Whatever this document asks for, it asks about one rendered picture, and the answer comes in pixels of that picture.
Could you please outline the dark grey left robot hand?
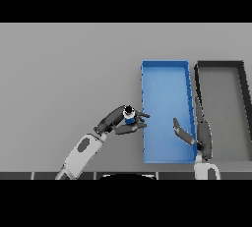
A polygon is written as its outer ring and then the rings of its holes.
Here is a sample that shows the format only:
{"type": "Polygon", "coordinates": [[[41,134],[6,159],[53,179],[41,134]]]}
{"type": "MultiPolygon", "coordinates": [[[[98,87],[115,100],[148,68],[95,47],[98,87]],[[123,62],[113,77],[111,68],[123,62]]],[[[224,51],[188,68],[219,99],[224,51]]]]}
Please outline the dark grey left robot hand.
{"type": "Polygon", "coordinates": [[[143,113],[135,109],[135,123],[127,125],[124,121],[123,110],[127,105],[121,105],[104,117],[95,127],[94,131],[98,135],[103,133],[115,132],[117,136],[135,133],[139,129],[147,127],[144,117],[150,118],[149,114],[143,113]]]}

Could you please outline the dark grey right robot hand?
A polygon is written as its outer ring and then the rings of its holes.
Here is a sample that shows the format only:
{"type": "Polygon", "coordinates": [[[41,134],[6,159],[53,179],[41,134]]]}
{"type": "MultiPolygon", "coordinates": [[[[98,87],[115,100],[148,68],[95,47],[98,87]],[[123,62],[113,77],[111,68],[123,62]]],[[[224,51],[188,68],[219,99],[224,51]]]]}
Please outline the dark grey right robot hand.
{"type": "Polygon", "coordinates": [[[197,138],[182,129],[176,118],[173,119],[174,133],[189,145],[196,145],[197,149],[202,153],[202,158],[208,161],[213,158],[213,140],[211,127],[203,113],[198,96],[195,97],[196,103],[196,119],[197,119],[197,138]]]}

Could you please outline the dark grey bin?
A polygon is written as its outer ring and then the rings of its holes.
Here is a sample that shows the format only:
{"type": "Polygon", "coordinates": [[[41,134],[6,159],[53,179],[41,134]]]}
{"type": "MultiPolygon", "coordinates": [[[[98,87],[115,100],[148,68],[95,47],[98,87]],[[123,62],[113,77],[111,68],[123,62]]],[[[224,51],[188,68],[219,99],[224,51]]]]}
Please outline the dark grey bin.
{"type": "Polygon", "coordinates": [[[244,61],[198,61],[194,71],[211,127],[213,161],[252,161],[252,103],[244,61]]]}

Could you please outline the blue bin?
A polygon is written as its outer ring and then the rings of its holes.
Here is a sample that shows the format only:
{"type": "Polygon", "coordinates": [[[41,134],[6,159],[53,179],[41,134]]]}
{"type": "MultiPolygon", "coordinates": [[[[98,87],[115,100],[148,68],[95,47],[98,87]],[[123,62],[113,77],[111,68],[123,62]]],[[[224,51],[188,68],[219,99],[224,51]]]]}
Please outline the blue bin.
{"type": "Polygon", "coordinates": [[[193,163],[197,147],[181,140],[173,129],[176,118],[196,138],[189,61],[143,60],[141,71],[142,111],[150,115],[143,132],[144,162],[193,163]]]}

